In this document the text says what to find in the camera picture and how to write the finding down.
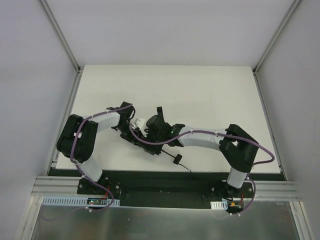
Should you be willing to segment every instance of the black mounting plate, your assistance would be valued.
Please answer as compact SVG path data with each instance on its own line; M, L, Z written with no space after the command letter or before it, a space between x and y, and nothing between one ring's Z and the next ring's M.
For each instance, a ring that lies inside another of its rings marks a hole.
M191 173L172 174L177 177L139 177L138 174L134 178L103 176L98 183L106 188L109 186L114 198L120 199L120 205L126 207L210 209L211 202L222 200L218 194L225 186L222 179L201 179ZM244 198L250 199L253 197L252 189L252 184L245 182L240 191L230 197L240 199L243 192ZM82 178L77 193L103 196L105 191Z

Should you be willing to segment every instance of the metal frame bar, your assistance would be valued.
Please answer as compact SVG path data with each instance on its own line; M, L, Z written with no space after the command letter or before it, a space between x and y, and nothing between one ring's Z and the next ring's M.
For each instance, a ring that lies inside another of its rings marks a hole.
M35 229L43 196L30 196L19 231L15 239L30 240Z
M96 197L77 194L81 177L38 176L32 189L32 196ZM255 181L256 201L301 201L302 197L294 181Z
M78 87L79 87L79 84L80 84L80 81L81 81L81 77L82 77L82 73L83 73L83 68L81 67L79 72L76 74L75 76L75 79L74 79L74 82L73 82L73 85L72 85L72 88L71 88L71 92L69 94L69 97L68 97L68 100L67 100L67 103L63 109L63 116L62 116L62 119L60 121L60 124L59 124L59 127L58 127L58 131L56 133L56 136L55 136L55 142L57 142L58 140L58 137L59 135L61 134L62 130L63 130L63 127L65 125L65 123L67 122L67 119L72 111L72 107L75 103L75 99L76 99L76 95L77 95L77 91L78 91ZM50 157L48 159L48 163L47 163L47 167L46 167L46 175L48 174L51 166L52 166L52 163L53 163L53 160L57 159L59 153L58 153L58 150L56 148L56 144L54 144L53 146L51 146L51 149L50 149Z
M269 112L268 112L268 108L267 108L267 105L266 105L266 101L265 101L263 92L262 92L262 90L260 88L257 75L253 74L253 77L254 77L255 85L256 85L256 88L258 90L258 94L259 94L259 97L260 97L260 102L261 102L262 109L263 109L263 112L264 112L266 124L268 126L269 134L271 136L271 141L272 141L272 145L273 145L273 148L274 148L274 151L275 151L275 156L276 156L276 159L278 161L278 164L279 164L279 167L281 169L281 172L282 172L284 178L287 180L288 178L286 176L286 172L285 172L285 170L283 168L283 165L282 165L282 162L281 162L281 158L280 158L280 155L279 155L279 150L278 150L278 147L277 147L274 131L273 131L272 126L271 126L271 122L270 122L270 117L269 117Z
M290 202L293 219L301 240L314 240L303 202Z
M73 52L71 51L71 48L70 48L70 46L69 46L64 34L62 33L61 28L60 28L60 26L59 26L59 24L58 24L58 22L57 22L57 20L56 20L56 18L54 16L52 10L50 9L49 4L47 3L46 0L38 0L38 2L40 3L40 5L41 5L41 7L42 7L42 9L43 9L43 11L44 11L44 13L45 13L50 25L51 25L51 27L52 27L56 37L58 38L58 40L59 40L59 42L60 42L60 44L61 44L61 46L62 46L62 48L63 48L63 50L65 52L65 54L67 55L67 57L69 58L70 62L72 63L75 71L78 73L80 71L80 66L79 66L79 64L78 64Z
M270 52L274 49L275 45L278 42L279 37L281 36L282 32L288 25L289 21L292 19L293 15L297 11L298 7L302 3L303 0L294 0L291 6L289 7L288 11L284 15L284 18L282 19L280 25L276 29L275 33L271 37L271 40L269 41L268 45L266 46L266 49L264 50L262 56L260 57L258 63L256 64L256 67L253 69L253 73L256 75L257 72L261 69L262 65L264 64L267 56L270 54Z

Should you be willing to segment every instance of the white wall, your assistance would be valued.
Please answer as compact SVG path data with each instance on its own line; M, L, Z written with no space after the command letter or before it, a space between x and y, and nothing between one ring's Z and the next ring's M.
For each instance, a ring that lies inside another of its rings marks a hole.
M85 64L255 67L293 0L48 0Z
M320 207L320 1L305 0L258 74L284 169L315 234Z
M0 4L0 235L11 240L43 174L75 71L36 0Z

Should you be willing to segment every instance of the wire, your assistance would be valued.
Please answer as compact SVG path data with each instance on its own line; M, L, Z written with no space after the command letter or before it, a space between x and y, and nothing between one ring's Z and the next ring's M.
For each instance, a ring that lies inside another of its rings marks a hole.
M258 165L258 164L267 164L267 163L271 163L273 162L276 158L274 156L274 154L269 151L268 149L266 149L264 146L261 146L259 143L255 142L255 141L252 141L250 139L247 139L245 137L242 137L242 136L234 136L234 135L228 135L228 134L224 134L224 133L215 133L213 131L206 131L206 130L193 130L193 131L186 131L184 133L181 133L169 140L166 140L166 141L162 141L162 142L150 142L150 141L145 141L141 138L139 138L133 128L132 128L132 125L129 126L129 130L130 132L132 133L132 135L134 136L135 139L137 139L138 141L144 143L144 144L148 144L148 145L164 145L164 144L169 144L171 142L173 142L174 140L178 139L178 138L181 138L182 136L184 135L187 135L187 134L192 134L192 133L200 133L200 134L210 134L210 135L214 135L214 136L221 136L221 137L225 137L225 138L230 138L230 139L236 139L236 140L240 140L240 141L244 141L244 142L247 142L249 144L252 144L254 146L256 146L257 148L260 148L261 150L263 150L264 152L266 152L267 154L270 155L271 159L270 160L265 160L265 161L258 161L258 162L255 162L252 166L255 166L255 165Z
M235 203L235 204L242 204L244 198L245 198L244 192L241 192L241 199L240 199L240 201L235 201L235 202L233 202L233 203Z
M105 193L105 195L101 198L101 200L105 200L107 197L108 197L108 192Z
M86 207L85 207L85 206L77 207L77 208L75 208L75 209L67 212L66 214L61 215L61 216L58 216L58 217L56 217L56 218L46 218L46 217L44 217L44 214L43 214L44 208L42 208L42 209L40 210L40 217L41 217L41 219L45 220L46 222L55 222L55 221L58 221L58 220L60 220L60 219L63 219L63 218L65 218L65 217L69 216L70 214L72 214L72 213L74 213L74 212L76 212L76 211L78 211L78 210L80 210L80 209L86 209Z
M187 168L185 165L183 165L183 164L181 164L181 163L178 163L178 165L180 165L180 166L184 167L185 169L189 170L189 171L190 171L190 173L192 173L192 171L191 171L189 168Z
M165 150L162 150L162 149L161 149L161 151L164 152L165 154L168 154L170 157L173 157L174 159L176 158L175 156L173 156L172 154L168 153L168 152L165 151ZM187 168L185 165L183 165L183 164L181 164L181 163L178 163L178 165L184 167L185 169L187 169L188 171L190 171L190 173L192 173L192 171L191 171L189 168Z
M223 199L225 199L225 200L227 200L227 201L230 201L230 202L233 202L233 201L234 201L233 197L230 197L230 198L224 197L224 196L222 196L218 191L216 191L216 194L217 194L220 198L223 198Z
M250 178L248 178L247 181L251 182L252 185L253 185L253 196L252 196L250 202L248 203L248 205L245 206L244 209L241 211L241 213L242 213L243 211L247 210L247 209L251 206L251 204L253 203L253 201L254 201L254 199L255 199L255 197L256 197L256 192L257 192L257 188L256 188L256 183L255 183L255 181L253 181L253 180L250 179Z
M165 154L169 155L170 157L173 157L174 159L176 158L175 156L173 156L172 154L168 153L168 152L165 151L165 150L162 150L162 149L161 149L161 152L164 152Z

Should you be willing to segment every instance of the purple cable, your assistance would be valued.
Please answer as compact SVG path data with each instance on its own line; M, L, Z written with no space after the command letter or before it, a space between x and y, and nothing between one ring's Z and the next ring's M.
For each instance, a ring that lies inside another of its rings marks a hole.
M168 143L171 143L172 141L184 136L184 135L187 135L187 134L192 134L192 133L200 133L200 134L210 134L210 135L214 135L214 136L221 136L221 137L226 137L226 138L230 138L230 139L236 139L236 140L241 140L241 141L245 141L249 144L252 144L258 148L260 148L261 150L263 150L264 152L266 152L267 154L270 155L271 159L270 160L266 160L266 161L259 161L259 162L255 162L253 164L253 166L255 165L258 165L258 164L267 164L267 163L271 163L275 160L275 156L273 155L272 152L270 152L268 149L266 149L264 146L261 146L259 143L256 143L255 141L252 141L250 139L247 139L245 137L241 137L241 136L234 136L234 135L228 135L228 134L224 134L224 133L215 133L213 131L206 131L206 130L193 130L193 131L186 131L182 134L179 134L178 136L175 136L169 140L166 140L166 141L162 141L162 142L150 142L150 141L145 141L141 138L139 138L134 130L132 129L131 126L129 126L129 129L130 129L130 132L132 133L132 135L134 136L135 139L137 139L138 141L144 143L144 144L148 144L148 145L163 145L163 144L168 144Z

